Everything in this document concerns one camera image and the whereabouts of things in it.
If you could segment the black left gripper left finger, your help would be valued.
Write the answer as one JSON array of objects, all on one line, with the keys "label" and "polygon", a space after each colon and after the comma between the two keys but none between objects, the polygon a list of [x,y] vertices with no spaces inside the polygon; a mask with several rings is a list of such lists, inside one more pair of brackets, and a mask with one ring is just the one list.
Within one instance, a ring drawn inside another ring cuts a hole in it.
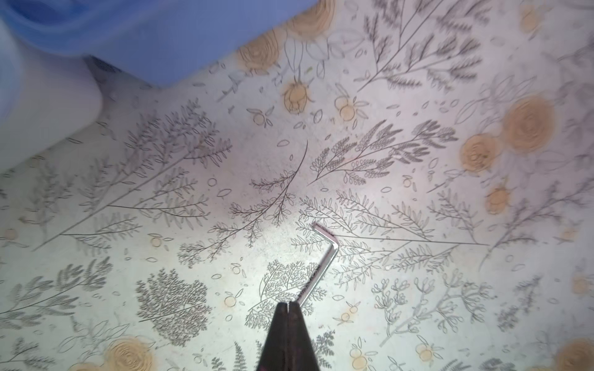
[{"label": "black left gripper left finger", "polygon": [[257,371],[283,371],[288,369],[289,305],[278,303],[265,344],[258,361]]}]

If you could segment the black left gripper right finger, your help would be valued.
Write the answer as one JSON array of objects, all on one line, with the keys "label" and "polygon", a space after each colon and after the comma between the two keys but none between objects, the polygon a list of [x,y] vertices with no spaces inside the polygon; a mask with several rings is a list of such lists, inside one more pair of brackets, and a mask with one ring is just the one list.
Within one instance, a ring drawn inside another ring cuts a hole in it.
[{"label": "black left gripper right finger", "polygon": [[303,312],[298,302],[289,303],[287,367],[291,371],[320,371]]}]

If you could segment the white lid blue tool box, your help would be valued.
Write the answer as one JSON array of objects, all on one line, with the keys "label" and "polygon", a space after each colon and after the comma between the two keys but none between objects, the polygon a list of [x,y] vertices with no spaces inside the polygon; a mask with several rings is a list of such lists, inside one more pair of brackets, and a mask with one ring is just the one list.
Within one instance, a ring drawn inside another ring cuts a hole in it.
[{"label": "white lid blue tool box", "polygon": [[168,86],[311,6],[310,1],[2,2],[2,170],[96,119],[102,98],[86,58]]}]

